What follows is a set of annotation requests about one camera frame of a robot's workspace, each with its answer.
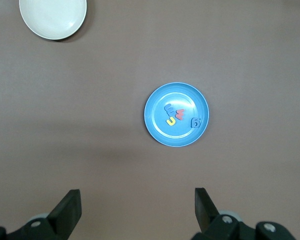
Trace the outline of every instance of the blue plate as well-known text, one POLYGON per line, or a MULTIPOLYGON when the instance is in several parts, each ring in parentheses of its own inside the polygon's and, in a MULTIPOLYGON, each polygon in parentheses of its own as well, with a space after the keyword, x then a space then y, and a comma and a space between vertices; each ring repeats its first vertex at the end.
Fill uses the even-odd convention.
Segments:
POLYGON ((207 128, 209 108, 195 87, 172 82, 155 90, 144 108, 146 128, 155 140, 170 147, 192 144, 207 128))

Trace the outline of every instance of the gray table surface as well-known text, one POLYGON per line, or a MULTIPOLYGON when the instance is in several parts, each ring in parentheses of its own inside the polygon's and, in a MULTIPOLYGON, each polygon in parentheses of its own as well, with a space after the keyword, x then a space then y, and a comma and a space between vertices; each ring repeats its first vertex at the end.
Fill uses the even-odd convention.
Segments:
POLYGON ((70 240, 188 240, 195 187, 252 227, 300 239, 300 0, 88 0, 62 41, 0 0, 0 226, 79 188, 70 240), (198 88, 206 132, 180 148, 147 132, 149 95, 198 88))

